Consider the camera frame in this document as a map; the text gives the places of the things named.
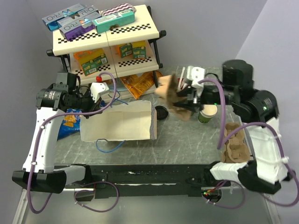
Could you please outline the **brown pulp cup carrier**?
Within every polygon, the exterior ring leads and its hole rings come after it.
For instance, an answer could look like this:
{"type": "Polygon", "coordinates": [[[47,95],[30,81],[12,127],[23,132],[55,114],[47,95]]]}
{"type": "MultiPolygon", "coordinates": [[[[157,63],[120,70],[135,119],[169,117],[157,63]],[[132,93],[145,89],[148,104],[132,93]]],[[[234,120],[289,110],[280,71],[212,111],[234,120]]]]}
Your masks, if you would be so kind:
{"type": "Polygon", "coordinates": [[[177,90],[178,78],[176,74],[173,73],[171,75],[162,76],[158,79],[158,87],[156,88],[155,93],[167,105],[170,112],[174,113],[179,119],[188,121],[192,112],[173,105],[174,103],[185,99],[185,97],[177,96],[177,90]]]}

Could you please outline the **paper takeout bag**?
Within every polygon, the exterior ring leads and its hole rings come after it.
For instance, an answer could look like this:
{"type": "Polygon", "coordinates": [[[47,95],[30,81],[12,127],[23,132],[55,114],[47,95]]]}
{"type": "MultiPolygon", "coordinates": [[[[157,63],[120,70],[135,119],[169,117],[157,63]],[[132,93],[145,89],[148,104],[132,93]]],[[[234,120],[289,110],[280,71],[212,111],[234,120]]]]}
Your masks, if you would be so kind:
{"type": "Polygon", "coordinates": [[[94,142],[102,153],[117,150],[126,141],[157,139],[157,111],[147,100],[113,105],[101,114],[81,117],[80,139],[82,142],[94,142]],[[100,141],[117,141],[119,144],[111,150],[99,147],[100,141]]]}

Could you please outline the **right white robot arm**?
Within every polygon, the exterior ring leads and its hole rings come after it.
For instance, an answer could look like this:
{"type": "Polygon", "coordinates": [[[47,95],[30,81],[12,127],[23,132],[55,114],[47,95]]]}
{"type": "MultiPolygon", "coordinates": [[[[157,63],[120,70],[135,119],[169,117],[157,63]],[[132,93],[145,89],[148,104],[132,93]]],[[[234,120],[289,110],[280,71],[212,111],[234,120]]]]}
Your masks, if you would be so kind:
{"type": "Polygon", "coordinates": [[[222,81],[206,77],[200,67],[193,68],[187,87],[177,93],[180,101],[175,106],[197,112],[204,105],[227,105],[241,118],[242,126],[226,134],[225,115],[221,115],[218,147],[230,145],[232,136],[247,129],[252,141],[253,161],[215,162],[204,174],[209,186],[220,180],[235,181],[248,190],[275,194],[282,181],[291,180],[293,171],[288,166],[279,136],[279,110],[275,96],[254,88],[253,66],[244,60],[232,59],[222,64],[222,81]]]}

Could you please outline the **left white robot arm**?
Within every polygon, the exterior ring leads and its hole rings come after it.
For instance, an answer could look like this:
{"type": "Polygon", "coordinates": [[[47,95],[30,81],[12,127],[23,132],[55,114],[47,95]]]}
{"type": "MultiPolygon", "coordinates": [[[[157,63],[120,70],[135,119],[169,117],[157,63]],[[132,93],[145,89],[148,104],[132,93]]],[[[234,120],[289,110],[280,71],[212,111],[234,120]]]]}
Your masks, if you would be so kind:
{"type": "Polygon", "coordinates": [[[59,72],[56,82],[37,94],[36,126],[30,151],[22,169],[12,174],[12,181],[22,188],[59,194],[74,182],[83,188],[91,185],[92,172],[88,165],[54,168],[55,147],[65,112],[80,110],[89,117],[98,109],[101,96],[109,93],[107,84],[92,83],[90,92],[80,95],[77,82],[77,75],[59,72]]]}

